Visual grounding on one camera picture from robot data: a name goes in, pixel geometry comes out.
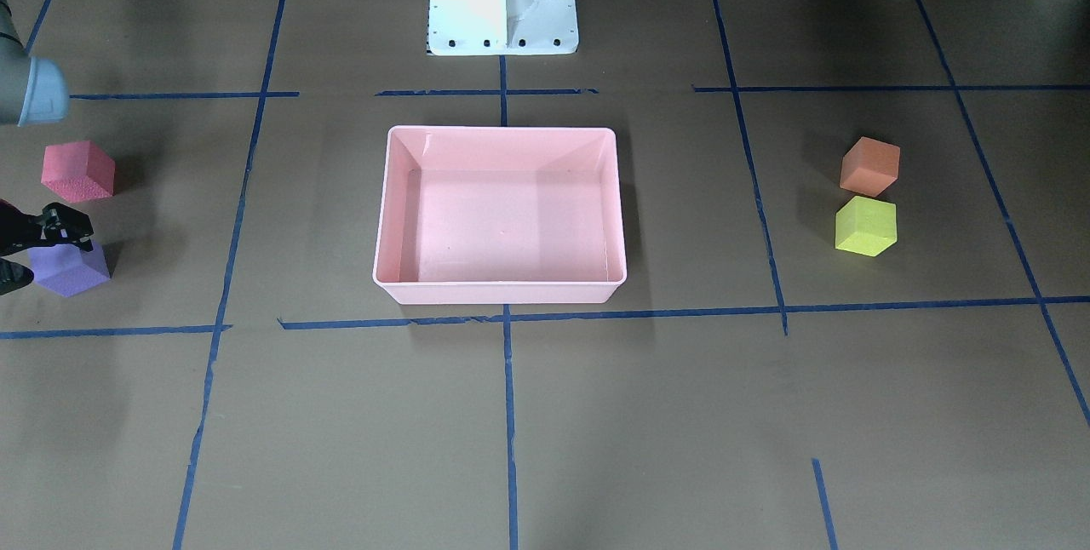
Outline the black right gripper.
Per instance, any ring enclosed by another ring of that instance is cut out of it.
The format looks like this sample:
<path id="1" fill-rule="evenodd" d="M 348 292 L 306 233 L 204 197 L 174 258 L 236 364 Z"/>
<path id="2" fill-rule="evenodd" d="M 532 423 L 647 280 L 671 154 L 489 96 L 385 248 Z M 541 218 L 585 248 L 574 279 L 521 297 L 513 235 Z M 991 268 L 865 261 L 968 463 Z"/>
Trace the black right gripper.
<path id="1" fill-rule="evenodd" d="M 63 203 L 43 206 L 43 213 L 20 211 L 9 201 L 1 201 L 1 295 L 24 289 L 34 282 L 31 267 L 4 259 L 5 255 L 31 247 L 55 247 L 62 244 L 90 252 L 94 248 L 94 228 L 90 218 Z"/>

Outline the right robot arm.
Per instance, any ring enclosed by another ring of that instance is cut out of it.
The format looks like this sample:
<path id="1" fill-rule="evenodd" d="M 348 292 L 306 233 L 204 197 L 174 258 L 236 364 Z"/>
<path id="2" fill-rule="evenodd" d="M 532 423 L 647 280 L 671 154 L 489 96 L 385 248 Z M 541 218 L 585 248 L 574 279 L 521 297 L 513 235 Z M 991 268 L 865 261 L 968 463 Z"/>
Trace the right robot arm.
<path id="1" fill-rule="evenodd" d="M 69 112 L 66 80 L 55 62 L 27 53 L 17 34 L 9 0 L 1 0 L 1 123 L 4 126 L 58 123 Z M 1 252 L 70 244 L 92 249 L 90 218 L 63 203 L 51 203 L 40 213 L 25 213 L 1 201 Z"/>

